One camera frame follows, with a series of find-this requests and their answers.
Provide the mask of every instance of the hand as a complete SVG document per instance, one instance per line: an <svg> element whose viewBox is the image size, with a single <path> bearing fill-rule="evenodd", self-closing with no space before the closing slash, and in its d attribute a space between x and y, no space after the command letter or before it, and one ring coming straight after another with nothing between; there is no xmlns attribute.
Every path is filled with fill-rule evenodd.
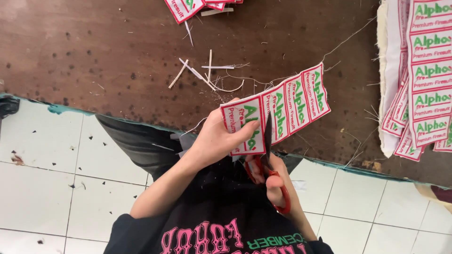
<svg viewBox="0 0 452 254"><path fill-rule="evenodd" d="M219 108L210 112L196 141L183 156L199 165L201 170L228 155L240 143L250 139L259 127L259 121L245 124L238 132L229 133L223 123L223 115Z"/></svg>
<svg viewBox="0 0 452 254"><path fill-rule="evenodd" d="M264 177L260 174L259 168L256 165L253 155L248 155L245 160L249 164L251 164L251 174L253 175L254 179L256 179L256 182L266 184L267 198L272 204L278 207L286 206L286 202L284 201L284 197L280 189L280 187L285 185L287 191L289 192L291 202L291 209L289 214L298 214L300 211L302 211L297 192L295 191L292 181L290 180L289 173L287 172L287 167L281 158L278 158L273 153L270 154L270 164L273 169L279 173L280 177L272 175L267 178L267 181L265 181Z"/></svg>

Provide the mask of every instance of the black pants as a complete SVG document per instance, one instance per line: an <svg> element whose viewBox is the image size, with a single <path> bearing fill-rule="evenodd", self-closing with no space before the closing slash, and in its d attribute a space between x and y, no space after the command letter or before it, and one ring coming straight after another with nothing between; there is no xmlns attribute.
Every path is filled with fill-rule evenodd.
<svg viewBox="0 0 452 254"><path fill-rule="evenodd" d="M96 114L96 118L132 162L150 173L154 181L179 160L178 153L182 152L182 147L178 140L170 138L172 132L158 130L146 125L127 123L99 114ZM289 174L301 161L301 158L292 156L283 156L282 159ZM225 160L230 161L231 158L226 157L222 160L222 166L225 166ZM241 163L227 164L234 165L233 167L236 170L244 171Z"/></svg>

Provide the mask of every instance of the black t-shirt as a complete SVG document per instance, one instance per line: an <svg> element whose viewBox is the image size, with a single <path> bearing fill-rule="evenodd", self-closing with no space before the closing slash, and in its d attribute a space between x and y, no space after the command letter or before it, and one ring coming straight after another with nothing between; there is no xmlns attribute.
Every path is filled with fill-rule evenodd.
<svg viewBox="0 0 452 254"><path fill-rule="evenodd" d="M105 254L332 254L276 212L230 159L201 170L166 214L113 224Z"/></svg>

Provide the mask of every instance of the wooden table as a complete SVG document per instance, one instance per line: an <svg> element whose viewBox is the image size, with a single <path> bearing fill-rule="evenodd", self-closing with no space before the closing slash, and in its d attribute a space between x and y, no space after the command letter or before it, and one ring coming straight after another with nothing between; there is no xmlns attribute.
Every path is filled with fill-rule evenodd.
<svg viewBox="0 0 452 254"><path fill-rule="evenodd" d="M275 148L452 187L449 154L428 148L419 163L384 160L378 124L367 119L372 116L364 110L378 108L380 88L369 85L379 82L377 22L364 25L378 6L378 0L245 0L232 13L200 17L202 23L189 19L192 47L162 0L2 1L0 79L9 94L186 131L222 102L261 92L265 83L322 59L325 69L339 62L324 73L332 112ZM210 49L215 66L250 63L228 71L246 78L243 89L212 92L187 71L168 89L181 69L179 58L206 71L201 65L208 65ZM213 71L214 79L218 75L226 72ZM241 82L226 77L222 86Z"/></svg>

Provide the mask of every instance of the scissors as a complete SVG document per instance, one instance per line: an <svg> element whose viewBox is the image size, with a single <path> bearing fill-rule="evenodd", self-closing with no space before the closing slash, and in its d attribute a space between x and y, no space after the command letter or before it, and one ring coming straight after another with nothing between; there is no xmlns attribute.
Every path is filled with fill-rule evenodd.
<svg viewBox="0 0 452 254"><path fill-rule="evenodd" d="M259 174L264 176L265 180L267 180L267 178L272 175L279 176L279 173L276 170L274 170L270 164L270 153L271 153L270 147L272 146L272 128L273 128L272 115L269 112L268 116L267 116L267 123L265 124L265 129L264 129L265 154L264 155L255 155L253 158L254 161L256 162L257 167L259 168ZM253 183L257 184L256 179L253 177L253 175L251 173L250 165L248 164L248 162L245 162L245 170L246 170L246 173L248 174L248 176L250 177L250 179L253 181ZM291 204L290 204L289 192L287 191L287 188L285 185L283 185L281 187L281 192L283 193L282 196L284 198L284 201L286 202L286 206L284 208L282 208L279 206L275 206L274 204L272 204L272 205L281 214L287 214L290 212Z"/></svg>

